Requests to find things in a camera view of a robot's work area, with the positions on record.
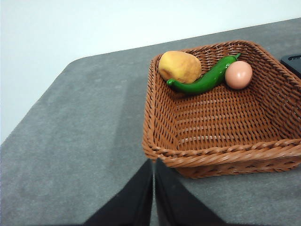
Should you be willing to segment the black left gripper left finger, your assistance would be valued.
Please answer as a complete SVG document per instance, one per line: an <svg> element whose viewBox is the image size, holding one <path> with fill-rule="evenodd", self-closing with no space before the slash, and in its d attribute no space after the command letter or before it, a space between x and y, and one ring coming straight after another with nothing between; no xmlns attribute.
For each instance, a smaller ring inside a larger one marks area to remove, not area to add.
<svg viewBox="0 0 301 226"><path fill-rule="evenodd" d="M152 162L147 160L124 188L93 214L84 225L148 226L152 200Z"/></svg>

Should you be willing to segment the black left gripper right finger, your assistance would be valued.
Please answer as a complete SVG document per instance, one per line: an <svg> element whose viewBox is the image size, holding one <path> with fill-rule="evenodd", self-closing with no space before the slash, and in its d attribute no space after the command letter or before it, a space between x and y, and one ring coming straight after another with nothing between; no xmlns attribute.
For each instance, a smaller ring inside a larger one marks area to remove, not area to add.
<svg viewBox="0 0 301 226"><path fill-rule="evenodd" d="M161 226L225 226L226 223L192 195L158 158L155 193Z"/></svg>

